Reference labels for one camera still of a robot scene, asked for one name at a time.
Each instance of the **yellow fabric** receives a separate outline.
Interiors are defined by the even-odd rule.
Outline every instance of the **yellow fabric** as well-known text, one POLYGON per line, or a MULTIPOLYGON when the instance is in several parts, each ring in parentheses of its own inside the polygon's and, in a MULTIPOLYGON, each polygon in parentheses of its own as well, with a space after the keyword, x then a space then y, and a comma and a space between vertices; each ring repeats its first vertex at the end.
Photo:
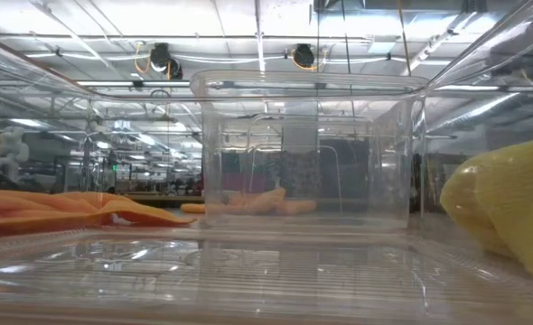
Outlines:
POLYGON ((509 249, 533 273, 533 141, 462 164, 441 203, 485 248, 504 255, 509 249))

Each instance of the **ceiling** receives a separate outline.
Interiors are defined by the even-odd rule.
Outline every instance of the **ceiling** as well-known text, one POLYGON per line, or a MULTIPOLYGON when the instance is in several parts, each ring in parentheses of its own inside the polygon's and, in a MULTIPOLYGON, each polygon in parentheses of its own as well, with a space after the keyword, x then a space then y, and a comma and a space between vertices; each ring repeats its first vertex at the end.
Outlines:
MULTIPOLYGON (((204 70, 261 69, 393 76, 411 70, 414 77, 430 79, 518 2, 404 0, 404 38, 397 0, 4 0, 0 42, 70 79, 108 81, 109 86, 96 88, 110 93, 192 95, 187 83, 181 88, 146 90, 111 83, 166 80, 163 73, 153 69, 142 73, 136 67, 147 67, 144 56, 156 42, 169 44, 185 81, 204 70), (298 43, 311 46, 319 59, 316 70, 301 70, 294 64, 290 56, 298 43)), ((7 74, 0 73, 0 79, 8 79, 7 74)), ((429 100, 427 105, 440 107, 441 115, 469 101, 459 96, 429 100)), ((352 112, 375 118, 394 103, 363 102, 352 112)), ((337 102, 323 104, 322 111, 340 114, 345 111, 342 105, 351 111, 351 103, 337 102)), ((242 103, 233 109, 244 116, 261 112, 263 104, 242 103)), ((99 141, 117 146, 119 139, 112 140, 111 133, 119 129, 116 122, 125 119, 130 121, 125 130, 149 135, 154 144, 132 141, 122 146, 142 152, 201 151, 196 136, 201 131, 201 106, 193 102, 91 102, 84 97, 41 95, 35 84, 17 90, 0 86, 0 116, 36 117, 47 130, 80 141, 74 150, 81 150, 84 135, 92 132, 102 132, 99 141), (89 114, 100 120, 88 125, 89 114)), ((200 161, 199 154, 188 155, 191 158, 200 161)))

